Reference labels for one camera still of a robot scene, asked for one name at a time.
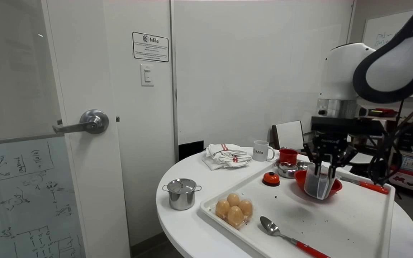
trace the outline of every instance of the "knife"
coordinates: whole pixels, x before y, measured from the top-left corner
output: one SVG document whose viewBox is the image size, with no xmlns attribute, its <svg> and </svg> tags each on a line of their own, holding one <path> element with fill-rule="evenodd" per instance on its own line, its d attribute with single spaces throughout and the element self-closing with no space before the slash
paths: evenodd
<svg viewBox="0 0 413 258">
<path fill-rule="evenodd" d="M 346 181 L 346 182 L 350 182 L 350 183 L 354 183 L 358 186 L 362 186 L 365 187 L 367 189 L 371 189 L 373 191 L 379 192 L 379 193 L 383 193 L 383 194 L 388 194 L 388 189 L 382 187 L 382 186 L 378 186 L 378 185 L 374 185 L 373 183 L 367 183 L 361 180 L 355 180 L 355 179 L 350 179 L 350 178 L 346 178 L 346 177 L 340 177 L 339 178 L 342 181 Z"/>
</svg>

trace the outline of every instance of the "white tray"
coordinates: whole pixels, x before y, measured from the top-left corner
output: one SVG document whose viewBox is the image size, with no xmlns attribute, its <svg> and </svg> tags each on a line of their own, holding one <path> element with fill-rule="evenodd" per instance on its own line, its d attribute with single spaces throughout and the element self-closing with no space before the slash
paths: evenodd
<svg viewBox="0 0 413 258">
<path fill-rule="evenodd" d="M 280 227 L 283 234 L 295 238 L 331 258 L 386 258 L 390 248 L 391 219 L 395 188 L 384 195 L 353 183 L 341 181 L 343 188 L 334 196 L 319 201 L 307 196 L 294 179 L 280 178 L 280 186 L 262 183 L 265 172 L 251 175 L 234 186 L 200 204 L 205 214 L 221 224 L 246 244 L 267 258 L 306 258 L 309 255 L 281 237 L 266 235 L 259 221 L 266 216 Z M 365 178 L 336 172 L 351 179 Z M 236 230 L 215 215 L 216 202 L 229 193 L 248 198 L 254 206 L 252 219 Z"/>
</svg>

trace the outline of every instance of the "sign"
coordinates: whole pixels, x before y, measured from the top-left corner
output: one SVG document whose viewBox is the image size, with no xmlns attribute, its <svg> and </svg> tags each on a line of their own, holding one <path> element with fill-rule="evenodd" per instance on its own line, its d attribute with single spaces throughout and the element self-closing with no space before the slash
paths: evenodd
<svg viewBox="0 0 413 258">
<path fill-rule="evenodd" d="M 136 59 L 168 62 L 168 39 L 133 32 L 133 57 Z"/>
</svg>

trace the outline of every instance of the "round table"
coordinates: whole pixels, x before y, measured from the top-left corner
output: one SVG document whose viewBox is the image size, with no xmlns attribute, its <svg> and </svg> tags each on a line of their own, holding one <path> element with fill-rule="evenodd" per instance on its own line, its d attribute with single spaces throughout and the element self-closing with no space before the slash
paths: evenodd
<svg viewBox="0 0 413 258">
<path fill-rule="evenodd" d="M 244 149 L 252 155 L 251 147 Z M 200 211 L 199 204 L 270 163 L 253 160 L 244 168 L 211 171 L 201 160 L 204 155 L 205 152 L 201 152 L 181 160 L 162 177 L 156 193 L 157 214 L 162 229 L 185 258 L 261 258 L 260 253 Z M 298 159 L 308 160 L 302 155 Z M 202 190 L 195 193 L 194 207 L 185 211 L 171 209 L 168 194 L 162 191 L 163 185 L 176 178 L 190 178 L 202 186 Z M 397 203 L 393 208 L 389 257 L 413 257 L 413 222 Z"/>
</svg>

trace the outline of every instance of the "egg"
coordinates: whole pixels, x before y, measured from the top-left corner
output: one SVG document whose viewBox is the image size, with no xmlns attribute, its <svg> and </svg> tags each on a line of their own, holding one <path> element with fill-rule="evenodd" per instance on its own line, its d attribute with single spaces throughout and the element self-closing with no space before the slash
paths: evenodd
<svg viewBox="0 0 413 258">
<path fill-rule="evenodd" d="M 241 200 L 238 207 L 243 212 L 243 216 L 251 216 L 253 214 L 253 204 L 249 200 Z"/>
<path fill-rule="evenodd" d="M 224 200 L 224 199 L 219 200 L 218 203 L 216 204 L 215 214 L 221 219 L 226 219 L 227 213 L 229 212 L 230 208 L 231 206 L 229 205 L 229 202 L 227 200 Z"/>
<path fill-rule="evenodd" d="M 238 229 L 243 222 L 243 212 L 237 206 L 231 207 L 227 213 L 227 222 L 234 228 Z"/>
<path fill-rule="evenodd" d="M 227 196 L 227 201 L 229 202 L 231 207 L 238 206 L 238 204 L 240 203 L 240 198 L 238 198 L 237 194 L 231 193 L 229 194 L 229 196 Z"/>
</svg>

